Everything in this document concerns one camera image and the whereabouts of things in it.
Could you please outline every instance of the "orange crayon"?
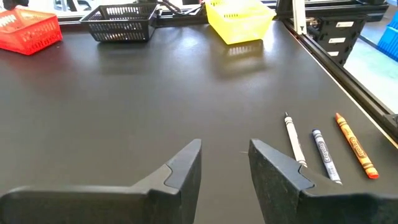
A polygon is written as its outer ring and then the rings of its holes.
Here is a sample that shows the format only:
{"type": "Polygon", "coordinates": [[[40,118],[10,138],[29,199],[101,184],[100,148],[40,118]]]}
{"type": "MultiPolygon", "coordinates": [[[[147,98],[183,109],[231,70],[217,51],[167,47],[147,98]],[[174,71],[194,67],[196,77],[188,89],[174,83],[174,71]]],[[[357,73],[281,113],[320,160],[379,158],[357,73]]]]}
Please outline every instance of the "orange crayon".
{"type": "Polygon", "coordinates": [[[351,148],[353,149],[356,157],[358,158],[359,162],[361,163],[363,169],[365,170],[366,174],[370,179],[377,179],[379,178],[379,173],[377,172],[376,168],[374,168],[373,163],[369,159],[366,152],[363,150],[361,144],[359,143],[358,139],[355,137],[351,128],[349,128],[347,121],[344,117],[340,116],[340,114],[336,113],[336,121],[341,128],[344,136],[346,137],[348,143],[350,144],[351,148]]]}

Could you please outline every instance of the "table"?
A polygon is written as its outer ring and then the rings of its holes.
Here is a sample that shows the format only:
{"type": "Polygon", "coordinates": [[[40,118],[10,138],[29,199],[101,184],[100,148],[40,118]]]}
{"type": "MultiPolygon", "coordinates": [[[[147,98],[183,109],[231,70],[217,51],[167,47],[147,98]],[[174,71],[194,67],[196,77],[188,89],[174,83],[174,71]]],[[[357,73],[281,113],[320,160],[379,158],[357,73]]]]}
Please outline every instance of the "table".
{"type": "Polygon", "coordinates": [[[200,25],[157,29],[146,44],[99,44],[67,32],[32,57],[0,51],[0,194],[35,184],[129,186],[200,138],[195,223],[264,223],[249,140],[293,157],[285,111],[309,168],[327,176],[311,137],[318,128],[345,186],[396,194],[396,147],[281,22],[272,23],[263,48],[242,54],[200,25]],[[379,180],[367,179],[336,112],[379,180]]]}

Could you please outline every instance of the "metal frame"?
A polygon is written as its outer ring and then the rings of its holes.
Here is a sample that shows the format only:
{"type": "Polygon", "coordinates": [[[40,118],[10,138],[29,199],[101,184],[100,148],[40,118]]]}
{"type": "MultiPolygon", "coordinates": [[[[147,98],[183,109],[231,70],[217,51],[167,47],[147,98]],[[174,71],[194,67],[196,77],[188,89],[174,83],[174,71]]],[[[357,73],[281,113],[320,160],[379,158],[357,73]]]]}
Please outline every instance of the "metal frame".
{"type": "MultiPolygon", "coordinates": [[[[379,101],[365,86],[360,84],[350,72],[345,70],[341,65],[332,60],[329,55],[308,35],[297,35],[288,21],[293,17],[292,1],[273,0],[263,1],[271,9],[275,9],[277,16],[275,19],[283,20],[287,28],[296,35],[298,40],[314,55],[314,57],[331,73],[331,75],[350,93],[352,97],[376,120],[376,122],[389,135],[398,142],[398,127],[391,125],[391,121],[387,118],[394,115],[393,112],[379,101]]],[[[336,15],[352,15],[367,14],[370,18],[380,17],[387,11],[388,4],[372,6],[361,4],[356,1],[340,0],[331,2],[308,2],[306,3],[305,13],[307,17],[319,16],[336,16],[336,15]]],[[[78,20],[81,16],[70,16],[59,18],[63,31],[82,31],[84,28],[78,20]]],[[[157,27],[170,26],[188,26],[194,24],[208,23],[204,14],[191,17],[176,17],[170,11],[162,11],[158,17],[157,27]]]]}

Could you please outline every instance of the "blue crayon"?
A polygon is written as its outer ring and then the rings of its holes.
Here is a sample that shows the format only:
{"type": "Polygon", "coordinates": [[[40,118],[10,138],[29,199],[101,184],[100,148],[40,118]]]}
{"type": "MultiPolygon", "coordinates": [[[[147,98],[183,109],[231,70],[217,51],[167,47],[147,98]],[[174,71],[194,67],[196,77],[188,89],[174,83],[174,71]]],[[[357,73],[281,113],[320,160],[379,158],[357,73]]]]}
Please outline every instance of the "blue crayon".
{"type": "Polygon", "coordinates": [[[323,164],[328,171],[329,178],[337,184],[342,184],[321,132],[318,129],[314,129],[312,130],[312,135],[317,143],[319,153],[321,154],[323,164]]]}

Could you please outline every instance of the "floor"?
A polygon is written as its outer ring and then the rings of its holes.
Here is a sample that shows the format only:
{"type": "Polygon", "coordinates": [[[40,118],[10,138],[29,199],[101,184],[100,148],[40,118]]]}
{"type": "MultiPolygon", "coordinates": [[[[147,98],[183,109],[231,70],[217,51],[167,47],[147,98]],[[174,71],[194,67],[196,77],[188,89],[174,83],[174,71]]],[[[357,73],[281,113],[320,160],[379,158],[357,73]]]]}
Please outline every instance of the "floor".
{"type": "MultiPolygon", "coordinates": [[[[379,42],[398,7],[390,6],[380,22],[368,22],[361,35],[379,42]]],[[[347,69],[393,113],[398,113],[398,62],[358,39],[346,64],[347,69]]]]}

